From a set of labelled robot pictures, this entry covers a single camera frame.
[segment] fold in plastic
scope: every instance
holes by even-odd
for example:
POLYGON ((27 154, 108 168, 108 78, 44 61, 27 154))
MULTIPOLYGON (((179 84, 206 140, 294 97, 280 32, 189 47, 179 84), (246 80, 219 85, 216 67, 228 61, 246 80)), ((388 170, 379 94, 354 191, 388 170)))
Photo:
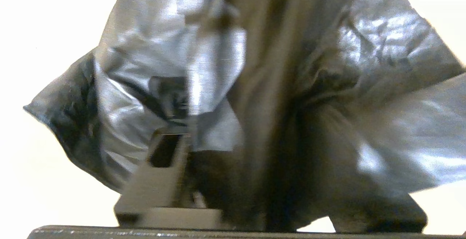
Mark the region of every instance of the fold in plastic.
POLYGON ((466 179, 463 72, 407 0, 118 0, 25 110, 117 191, 156 130, 186 128, 210 207, 296 229, 466 179))

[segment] crumpled plastic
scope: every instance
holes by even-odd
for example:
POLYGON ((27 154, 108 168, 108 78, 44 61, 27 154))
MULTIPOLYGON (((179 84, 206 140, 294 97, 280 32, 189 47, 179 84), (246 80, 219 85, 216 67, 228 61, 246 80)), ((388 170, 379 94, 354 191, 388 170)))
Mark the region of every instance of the crumpled plastic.
POLYGON ((117 0, 25 110, 116 191, 157 130, 188 131, 209 207, 297 229, 466 179, 463 72, 408 0, 117 0))

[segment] white background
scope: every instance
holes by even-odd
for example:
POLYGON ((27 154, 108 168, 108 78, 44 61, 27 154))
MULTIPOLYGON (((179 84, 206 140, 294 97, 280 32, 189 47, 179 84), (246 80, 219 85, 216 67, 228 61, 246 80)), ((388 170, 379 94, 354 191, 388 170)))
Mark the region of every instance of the white background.
MULTIPOLYGON (((466 0, 410 0, 466 63, 466 0)), ((22 106, 95 47, 115 0, 0 0, 0 233, 23 239, 39 226, 116 226, 118 194, 79 170, 22 106)), ((418 192, 430 234, 466 231, 466 182, 418 192)), ((328 222, 313 231, 331 231, 328 222)))

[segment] shiny plastic sheet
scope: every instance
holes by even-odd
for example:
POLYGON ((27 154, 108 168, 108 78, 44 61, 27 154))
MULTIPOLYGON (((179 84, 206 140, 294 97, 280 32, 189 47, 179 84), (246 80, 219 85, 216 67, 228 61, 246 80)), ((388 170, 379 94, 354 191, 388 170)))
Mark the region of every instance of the shiny plastic sheet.
POLYGON ((188 131, 208 206, 286 230, 466 179, 463 72, 407 0, 118 0, 25 109, 117 191, 188 131))

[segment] plastic bag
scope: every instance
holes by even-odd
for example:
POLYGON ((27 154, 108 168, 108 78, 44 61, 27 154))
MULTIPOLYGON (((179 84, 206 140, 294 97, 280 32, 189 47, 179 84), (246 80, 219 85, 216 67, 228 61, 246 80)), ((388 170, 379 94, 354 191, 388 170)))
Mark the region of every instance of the plastic bag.
POLYGON ((283 231, 466 179, 463 72, 407 0, 118 0, 25 109, 117 191, 188 130, 208 206, 283 231))

